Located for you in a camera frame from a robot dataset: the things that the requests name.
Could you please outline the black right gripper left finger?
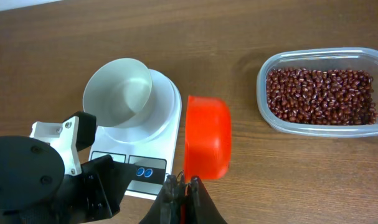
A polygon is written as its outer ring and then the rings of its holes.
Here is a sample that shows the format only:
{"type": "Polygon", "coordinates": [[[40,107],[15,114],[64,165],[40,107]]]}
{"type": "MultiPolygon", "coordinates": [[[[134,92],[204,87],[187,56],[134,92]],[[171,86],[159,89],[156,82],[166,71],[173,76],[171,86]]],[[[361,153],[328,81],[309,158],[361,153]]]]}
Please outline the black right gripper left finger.
{"type": "Polygon", "coordinates": [[[139,224],[179,224],[185,201],[184,177],[168,175],[148,213],[139,224]]]}

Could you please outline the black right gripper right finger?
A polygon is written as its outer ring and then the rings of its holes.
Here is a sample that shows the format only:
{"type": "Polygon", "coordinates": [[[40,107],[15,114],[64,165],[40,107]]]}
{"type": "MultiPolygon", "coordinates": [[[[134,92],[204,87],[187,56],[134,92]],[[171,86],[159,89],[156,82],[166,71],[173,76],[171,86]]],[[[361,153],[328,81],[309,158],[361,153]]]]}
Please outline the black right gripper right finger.
{"type": "Polygon", "coordinates": [[[187,186],[185,224],[227,224],[198,176],[187,186]]]}

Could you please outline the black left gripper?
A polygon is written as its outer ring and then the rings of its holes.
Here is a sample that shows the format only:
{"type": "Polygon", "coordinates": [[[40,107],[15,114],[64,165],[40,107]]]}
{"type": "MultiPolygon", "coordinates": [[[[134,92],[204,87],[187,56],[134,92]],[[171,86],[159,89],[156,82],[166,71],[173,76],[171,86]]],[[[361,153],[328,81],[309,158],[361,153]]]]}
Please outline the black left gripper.
{"type": "Polygon", "coordinates": [[[65,173],[50,145],[23,136],[0,136],[0,223],[86,223],[120,211],[136,175],[133,164],[105,155],[65,173]]]}

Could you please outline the red measuring scoop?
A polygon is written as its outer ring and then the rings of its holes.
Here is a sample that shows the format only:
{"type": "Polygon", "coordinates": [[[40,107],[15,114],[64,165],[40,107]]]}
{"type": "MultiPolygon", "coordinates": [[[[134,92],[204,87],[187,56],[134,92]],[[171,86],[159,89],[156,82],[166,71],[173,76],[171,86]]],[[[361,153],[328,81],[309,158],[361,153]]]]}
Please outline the red measuring scoop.
{"type": "Polygon", "coordinates": [[[232,124],[227,105],[218,98],[188,96],[184,141],[183,177],[185,201],[181,223],[185,223],[187,186],[194,176],[217,180],[228,169],[232,151],[232,124]]]}

